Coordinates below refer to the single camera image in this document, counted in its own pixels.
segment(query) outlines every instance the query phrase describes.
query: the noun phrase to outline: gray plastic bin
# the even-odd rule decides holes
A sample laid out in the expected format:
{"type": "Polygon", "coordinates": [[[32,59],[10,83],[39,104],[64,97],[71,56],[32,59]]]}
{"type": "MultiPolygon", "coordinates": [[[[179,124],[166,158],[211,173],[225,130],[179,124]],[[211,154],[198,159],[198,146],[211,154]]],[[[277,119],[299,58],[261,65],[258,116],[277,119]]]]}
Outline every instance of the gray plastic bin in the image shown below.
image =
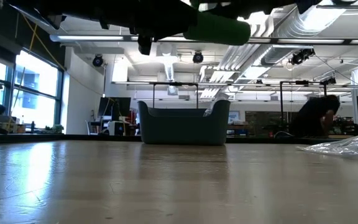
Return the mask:
{"type": "Polygon", "coordinates": [[[226,142],[230,101],[219,100],[212,113],[205,109],[156,109],[138,102],[140,131],[146,144],[220,146],[226,142]]]}

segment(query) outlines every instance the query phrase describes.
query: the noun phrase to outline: yellow cable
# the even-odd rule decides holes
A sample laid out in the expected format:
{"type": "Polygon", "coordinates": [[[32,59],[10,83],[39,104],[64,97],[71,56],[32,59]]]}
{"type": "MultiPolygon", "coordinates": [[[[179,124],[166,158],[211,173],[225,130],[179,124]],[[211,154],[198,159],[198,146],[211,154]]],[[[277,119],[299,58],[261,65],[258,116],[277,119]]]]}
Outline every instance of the yellow cable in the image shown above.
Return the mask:
{"type": "MultiPolygon", "coordinates": [[[[34,38],[34,36],[35,36],[35,37],[39,40],[39,42],[40,42],[41,45],[44,47],[44,49],[47,51],[47,53],[49,54],[49,56],[55,61],[55,63],[56,63],[63,71],[65,71],[72,79],[76,80],[76,81],[77,81],[80,85],[82,85],[83,87],[85,87],[85,88],[87,88],[87,89],[93,91],[94,93],[96,93],[96,94],[98,94],[98,95],[100,95],[100,96],[103,95],[102,93],[98,93],[97,91],[94,91],[94,90],[92,90],[91,88],[87,87],[86,85],[82,84],[82,83],[81,83],[78,79],[76,79],[74,76],[70,75],[70,74],[67,72],[66,68],[65,68],[63,65],[61,65],[61,64],[57,61],[57,59],[52,55],[52,53],[50,53],[49,49],[47,48],[47,46],[45,46],[45,44],[44,44],[44,42],[41,40],[41,38],[35,33],[35,29],[32,28],[32,26],[31,26],[30,22],[27,20],[26,16],[23,15],[23,14],[22,14],[22,16],[23,16],[24,20],[26,21],[27,25],[28,25],[28,26],[30,27],[30,29],[33,31],[33,38],[34,38]]],[[[126,133],[125,122],[124,122],[124,133],[126,133]]]]}
{"type": "MultiPolygon", "coordinates": [[[[32,46],[34,44],[34,37],[37,32],[37,28],[38,28],[38,25],[36,24],[34,29],[31,27],[31,29],[33,30],[33,33],[32,33],[32,38],[31,38],[31,42],[30,42],[30,48],[29,48],[29,53],[31,53],[31,50],[32,50],[32,46]]],[[[17,98],[19,97],[19,93],[22,89],[22,85],[23,85],[23,80],[24,80],[24,74],[25,74],[25,67],[23,67],[23,72],[22,72],[22,77],[21,77],[21,80],[20,80],[20,83],[19,83],[19,89],[17,90],[17,93],[16,93],[16,97],[15,97],[15,102],[13,104],[13,107],[12,109],[9,109],[10,113],[9,113],[9,121],[8,121],[8,124],[7,124],[7,130],[9,132],[10,128],[11,128],[11,123],[12,123],[12,114],[13,114],[13,110],[15,109],[16,107],[16,102],[17,102],[17,98]]]]}
{"type": "MultiPolygon", "coordinates": [[[[24,20],[26,21],[27,25],[28,25],[28,26],[30,27],[30,29],[34,32],[34,29],[32,28],[30,22],[27,20],[26,16],[23,15],[23,14],[22,14],[22,16],[23,16],[24,20]]],[[[75,81],[77,81],[81,86],[83,86],[83,87],[85,87],[85,88],[91,90],[92,92],[94,92],[94,93],[96,93],[96,94],[98,94],[98,95],[100,95],[100,96],[103,95],[102,93],[98,93],[97,91],[94,91],[94,90],[92,90],[91,88],[87,87],[86,85],[82,84],[82,83],[81,83],[78,79],[76,79],[74,76],[70,75],[70,74],[67,72],[66,68],[65,68],[63,65],[61,65],[61,64],[56,60],[56,58],[52,55],[52,53],[50,53],[48,47],[45,46],[45,44],[44,44],[44,42],[41,40],[41,38],[40,38],[37,34],[35,34],[35,37],[39,40],[39,42],[41,43],[41,45],[42,45],[42,46],[44,47],[44,49],[47,51],[47,53],[49,54],[49,56],[55,61],[55,63],[56,63],[63,71],[65,71],[72,79],[74,79],[75,81]]]]}

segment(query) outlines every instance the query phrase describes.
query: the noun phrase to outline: wooden table surface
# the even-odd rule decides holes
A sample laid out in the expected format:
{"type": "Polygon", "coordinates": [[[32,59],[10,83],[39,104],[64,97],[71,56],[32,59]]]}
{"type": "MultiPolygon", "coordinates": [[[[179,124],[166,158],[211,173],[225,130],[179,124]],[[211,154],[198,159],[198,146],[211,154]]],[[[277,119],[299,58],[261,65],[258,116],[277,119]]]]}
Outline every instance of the wooden table surface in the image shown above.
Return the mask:
{"type": "Polygon", "coordinates": [[[0,146],[0,223],[358,223],[358,159],[295,145],[0,146]]]}

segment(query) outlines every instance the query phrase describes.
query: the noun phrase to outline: window frame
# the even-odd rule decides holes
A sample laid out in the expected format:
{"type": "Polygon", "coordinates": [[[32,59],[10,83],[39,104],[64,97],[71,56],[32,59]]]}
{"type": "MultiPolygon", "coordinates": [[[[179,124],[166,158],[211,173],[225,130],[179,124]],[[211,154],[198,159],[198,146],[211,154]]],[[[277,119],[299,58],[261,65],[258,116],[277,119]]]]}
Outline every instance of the window frame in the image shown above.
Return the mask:
{"type": "Polygon", "coordinates": [[[47,93],[42,93],[38,90],[33,90],[26,86],[20,86],[19,84],[15,84],[15,71],[16,71],[16,62],[12,66],[6,65],[6,76],[5,80],[0,80],[0,84],[4,86],[4,96],[2,104],[7,108],[5,111],[5,115],[8,115],[11,111],[12,105],[14,103],[15,95],[13,94],[14,90],[19,90],[27,93],[31,93],[33,95],[37,96],[44,96],[50,99],[55,100],[55,109],[54,109],[54,115],[53,115],[53,124],[60,124],[61,121],[61,108],[62,108],[62,92],[63,92],[63,70],[60,69],[57,65],[54,63],[49,62],[48,60],[45,60],[42,57],[39,57],[37,54],[33,54],[32,52],[29,52],[27,49],[22,49],[24,52],[30,54],[31,56],[47,63],[48,65],[54,67],[58,71],[58,77],[57,77],[57,92],[56,96],[49,95],[47,93]]]}

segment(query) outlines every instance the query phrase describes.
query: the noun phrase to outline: plastic bag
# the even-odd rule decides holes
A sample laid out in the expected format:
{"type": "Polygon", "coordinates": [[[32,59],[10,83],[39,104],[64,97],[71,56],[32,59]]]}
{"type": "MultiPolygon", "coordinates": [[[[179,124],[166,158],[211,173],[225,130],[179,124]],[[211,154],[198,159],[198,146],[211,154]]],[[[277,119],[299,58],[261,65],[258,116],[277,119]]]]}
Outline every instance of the plastic bag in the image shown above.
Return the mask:
{"type": "Polygon", "coordinates": [[[204,112],[204,116],[209,116],[212,113],[212,110],[214,109],[214,105],[216,102],[218,102],[219,100],[228,100],[229,99],[229,95],[224,94],[224,93],[218,93],[216,95],[215,100],[211,103],[211,105],[205,110],[204,112]]]}
{"type": "Polygon", "coordinates": [[[358,136],[337,142],[322,143],[308,147],[298,147],[298,149],[306,152],[334,156],[358,156],[358,136]]]}

